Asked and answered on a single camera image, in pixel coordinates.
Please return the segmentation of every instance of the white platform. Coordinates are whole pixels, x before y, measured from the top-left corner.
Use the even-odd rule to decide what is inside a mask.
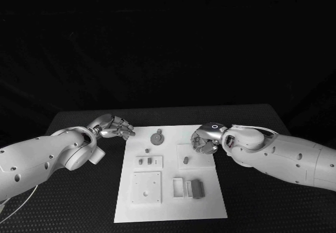
[[[114,222],[144,222],[186,219],[226,218],[226,210],[222,200],[222,192],[216,177],[216,168],[179,169],[177,145],[190,144],[190,136],[200,125],[135,127],[135,137],[129,137],[125,143],[124,162],[119,179],[119,193],[117,200]],[[150,136],[163,130],[164,142],[155,146],[150,142]],[[135,169],[135,157],[161,156],[163,168],[153,170]],[[158,203],[134,204],[132,182],[134,172],[158,172],[161,177],[161,199]],[[173,178],[183,179],[184,198],[173,198]],[[186,196],[186,181],[199,179],[203,182],[204,197],[189,199]]]

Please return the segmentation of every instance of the dark table surface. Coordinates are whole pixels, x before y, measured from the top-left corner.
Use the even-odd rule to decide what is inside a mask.
[[[261,126],[290,135],[268,104],[60,112],[46,135],[66,127],[86,126],[105,113],[122,117],[134,126],[219,122],[226,126]],[[213,157],[228,218],[115,224],[125,141],[104,138],[98,146],[106,153],[99,163],[86,162],[75,171],[54,172],[0,225],[1,233],[336,232],[336,192],[287,183],[239,166],[222,149]],[[1,219],[30,192],[11,198]]]

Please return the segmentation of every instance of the black backdrop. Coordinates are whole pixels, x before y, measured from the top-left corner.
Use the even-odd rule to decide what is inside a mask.
[[[294,0],[10,4],[0,146],[44,134],[60,111],[249,103],[336,145],[333,15]]]

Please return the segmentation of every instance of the table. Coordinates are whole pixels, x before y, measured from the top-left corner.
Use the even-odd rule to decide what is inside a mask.
[[[111,113],[134,126],[194,125],[219,122],[254,125],[279,134],[290,132],[268,104],[60,112],[46,135],[70,126],[86,126]],[[106,155],[75,171],[60,169],[39,185],[24,207],[0,225],[0,232],[334,232],[336,192],[287,183],[239,166],[222,149],[215,153],[216,173],[228,219],[115,223],[125,141],[104,138]],[[5,205],[1,219],[23,203],[30,191]]]

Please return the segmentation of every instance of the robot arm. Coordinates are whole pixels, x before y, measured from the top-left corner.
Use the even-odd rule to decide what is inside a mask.
[[[220,143],[228,156],[241,166],[254,167],[290,183],[336,191],[336,150],[268,131],[271,136],[249,126],[233,125],[228,129],[217,123],[207,123],[191,135],[193,149],[210,154]]]
[[[50,136],[40,136],[0,149],[0,201],[44,182],[56,169],[78,169],[93,164],[105,152],[96,146],[101,137],[134,136],[132,126],[119,117],[105,114],[88,127],[70,127]]]

